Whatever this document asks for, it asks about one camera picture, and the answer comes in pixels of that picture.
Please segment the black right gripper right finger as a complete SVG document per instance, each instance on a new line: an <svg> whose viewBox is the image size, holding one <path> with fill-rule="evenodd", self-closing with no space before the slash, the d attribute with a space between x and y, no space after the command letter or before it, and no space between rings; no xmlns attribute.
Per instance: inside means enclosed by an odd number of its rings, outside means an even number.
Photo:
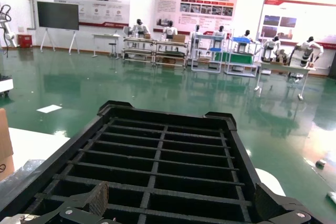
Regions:
<svg viewBox="0 0 336 224"><path fill-rule="evenodd" d="M308 209L298 200L273 193L265 184L257 183L254 206L260 223L313 223Z"/></svg>

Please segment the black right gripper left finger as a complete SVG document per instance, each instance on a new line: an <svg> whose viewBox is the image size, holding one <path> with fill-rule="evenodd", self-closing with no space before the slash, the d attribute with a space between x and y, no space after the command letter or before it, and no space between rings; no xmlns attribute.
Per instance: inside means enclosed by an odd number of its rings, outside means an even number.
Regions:
<svg viewBox="0 0 336 224"><path fill-rule="evenodd" d="M60 207L60 218L65 223L100 223L107 209L109 187L101 182L90 192L69 197Z"/></svg>

